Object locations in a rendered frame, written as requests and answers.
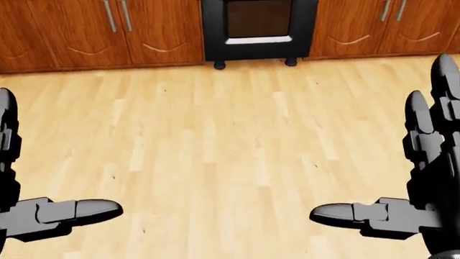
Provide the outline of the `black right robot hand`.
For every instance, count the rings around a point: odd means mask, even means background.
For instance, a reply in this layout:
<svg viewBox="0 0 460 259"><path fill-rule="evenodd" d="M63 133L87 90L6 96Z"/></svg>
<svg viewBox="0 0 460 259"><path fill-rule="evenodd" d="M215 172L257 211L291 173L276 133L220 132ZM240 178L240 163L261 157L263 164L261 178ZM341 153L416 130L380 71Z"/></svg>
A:
<svg viewBox="0 0 460 259"><path fill-rule="evenodd" d="M408 198L380 198L373 204L323 204L313 222L357 229L364 237L405 240L422 235L430 256L460 250L460 69L449 54L431 66L428 105L421 92L405 102L405 157L414 168Z"/></svg>

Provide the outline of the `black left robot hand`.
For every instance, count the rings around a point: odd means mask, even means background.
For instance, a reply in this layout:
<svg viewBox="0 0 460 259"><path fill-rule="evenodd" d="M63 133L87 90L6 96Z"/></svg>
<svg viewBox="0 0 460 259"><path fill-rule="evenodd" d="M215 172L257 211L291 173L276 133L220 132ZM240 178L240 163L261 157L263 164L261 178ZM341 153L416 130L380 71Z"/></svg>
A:
<svg viewBox="0 0 460 259"><path fill-rule="evenodd" d="M72 228L98 224L123 214L121 204L103 199L54 202L47 197L19 200L21 185L12 163L19 158L18 106L0 88L0 252L6 239L31 242L69 235Z"/></svg>

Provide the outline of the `black stove with glass door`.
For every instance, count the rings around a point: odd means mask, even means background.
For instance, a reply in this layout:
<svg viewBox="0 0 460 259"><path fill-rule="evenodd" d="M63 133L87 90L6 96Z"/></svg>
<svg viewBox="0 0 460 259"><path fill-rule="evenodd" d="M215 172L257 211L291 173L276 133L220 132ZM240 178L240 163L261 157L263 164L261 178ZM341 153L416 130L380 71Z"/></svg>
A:
<svg viewBox="0 0 460 259"><path fill-rule="evenodd" d="M309 56L319 0L201 0L205 59L222 70L228 60Z"/></svg>

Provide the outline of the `wooden cabinet door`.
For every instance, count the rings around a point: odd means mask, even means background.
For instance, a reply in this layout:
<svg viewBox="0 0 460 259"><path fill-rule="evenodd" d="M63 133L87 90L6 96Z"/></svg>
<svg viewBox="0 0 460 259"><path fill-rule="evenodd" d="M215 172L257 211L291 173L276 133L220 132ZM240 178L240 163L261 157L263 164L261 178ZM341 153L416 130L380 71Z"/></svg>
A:
<svg viewBox="0 0 460 259"><path fill-rule="evenodd" d="M203 62L200 0L126 0L133 30L119 14L133 64Z"/></svg>
<svg viewBox="0 0 460 259"><path fill-rule="evenodd" d="M407 0L400 21L400 1L387 17L379 54L437 53L446 50L460 24L460 0Z"/></svg>
<svg viewBox="0 0 460 259"><path fill-rule="evenodd" d="M60 68L131 64L116 0L109 0L112 32L103 0L32 0Z"/></svg>
<svg viewBox="0 0 460 259"><path fill-rule="evenodd" d="M377 53L387 21L380 21L385 0L318 0L310 47L313 58Z"/></svg>
<svg viewBox="0 0 460 259"><path fill-rule="evenodd" d="M454 34L447 51L449 53L460 53L460 29Z"/></svg>
<svg viewBox="0 0 460 259"><path fill-rule="evenodd" d="M32 0L0 0L0 73L58 68Z"/></svg>

